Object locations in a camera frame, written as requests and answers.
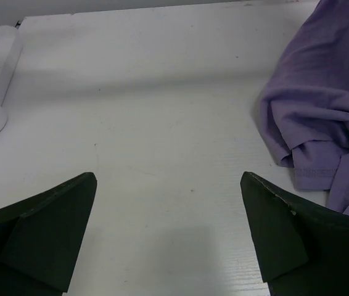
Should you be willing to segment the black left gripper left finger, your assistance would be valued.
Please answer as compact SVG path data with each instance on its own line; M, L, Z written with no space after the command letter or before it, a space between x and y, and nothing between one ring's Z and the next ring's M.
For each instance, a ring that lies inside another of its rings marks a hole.
M96 189L85 172L0 208L0 295L68 292Z

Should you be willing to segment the purple t shirt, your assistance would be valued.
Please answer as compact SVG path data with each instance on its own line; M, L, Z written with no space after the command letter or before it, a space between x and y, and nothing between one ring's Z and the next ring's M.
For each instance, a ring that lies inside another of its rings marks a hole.
M299 191L327 191L349 215L349 1L320 1L260 101L260 132Z

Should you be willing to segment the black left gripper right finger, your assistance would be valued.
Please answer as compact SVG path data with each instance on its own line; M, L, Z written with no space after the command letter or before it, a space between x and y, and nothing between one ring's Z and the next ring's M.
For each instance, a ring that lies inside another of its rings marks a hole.
M349 216L252 172L240 180L261 278L271 295L349 295Z

